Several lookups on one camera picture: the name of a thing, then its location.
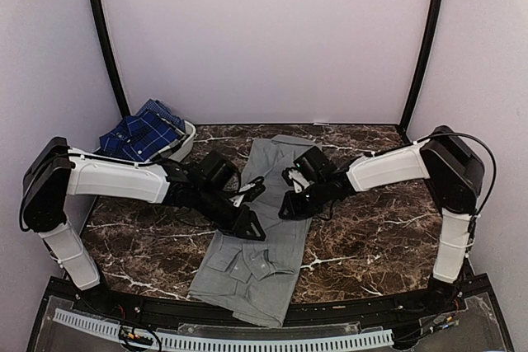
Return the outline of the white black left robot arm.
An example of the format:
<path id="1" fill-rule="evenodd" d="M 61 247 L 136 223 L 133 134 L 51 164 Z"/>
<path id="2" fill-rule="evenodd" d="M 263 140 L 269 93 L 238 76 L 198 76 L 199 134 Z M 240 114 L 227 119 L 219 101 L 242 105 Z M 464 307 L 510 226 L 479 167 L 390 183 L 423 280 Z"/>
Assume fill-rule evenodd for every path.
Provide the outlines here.
<path id="1" fill-rule="evenodd" d="M 84 302 L 99 316 L 116 309 L 116 296 L 72 228 L 64 211 L 69 195 L 136 199 L 150 204 L 194 209 L 222 233 L 261 242 L 266 234 L 248 203 L 264 192 L 262 177 L 235 191 L 225 190 L 238 168 L 216 151 L 200 162 L 169 157 L 133 162 L 72 148 L 66 138 L 52 138 L 23 177 L 19 228 L 35 232 L 63 266 Z"/>

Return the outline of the white laundry basket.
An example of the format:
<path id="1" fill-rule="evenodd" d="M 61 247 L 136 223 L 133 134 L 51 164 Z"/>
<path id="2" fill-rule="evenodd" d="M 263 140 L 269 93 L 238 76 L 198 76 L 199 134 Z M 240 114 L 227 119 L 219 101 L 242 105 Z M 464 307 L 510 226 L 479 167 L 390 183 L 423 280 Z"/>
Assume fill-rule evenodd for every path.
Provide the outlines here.
<path id="1" fill-rule="evenodd" d="M 183 158 L 185 158 L 190 153 L 192 149 L 192 145 L 194 143 L 194 138 L 196 136 L 196 127 L 187 120 L 185 120 L 185 125 L 186 125 L 185 132 L 182 132 L 181 130 L 174 128 L 172 126 L 179 134 L 181 134 L 180 139 L 183 139 L 183 138 L 185 139 L 185 142 L 182 144 L 181 148 L 176 153 L 173 153 L 173 155 L 171 155 L 170 157 L 166 157 L 166 156 L 160 155 L 158 152 L 156 153 L 155 156 L 151 157 L 150 160 L 147 162 L 155 162 L 157 160 L 168 159 L 168 158 L 171 158 L 176 161 L 181 161 Z"/>

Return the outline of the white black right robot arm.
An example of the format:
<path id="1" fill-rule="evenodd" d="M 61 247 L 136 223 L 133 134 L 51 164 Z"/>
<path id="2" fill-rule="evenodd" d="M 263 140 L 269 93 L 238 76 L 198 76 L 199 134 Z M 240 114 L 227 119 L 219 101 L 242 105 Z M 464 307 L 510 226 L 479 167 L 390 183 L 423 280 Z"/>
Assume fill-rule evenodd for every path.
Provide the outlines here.
<path id="1" fill-rule="evenodd" d="M 336 165 L 321 149 L 311 148 L 282 172 L 290 186 L 279 216 L 304 220 L 321 213 L 326 204 L 386 185 L 427 181 L 442 217 L 432 277 L 440 282 L 426 290 L 421 306 L 437 314 L 453 299 L 453 284 L 474 244 L 476 223 L 492 192 L 483 191 L 485 166 L 466 144 L 482 140 L 446 125 L 418 140 L 385 151 L 368 152 Z"/>

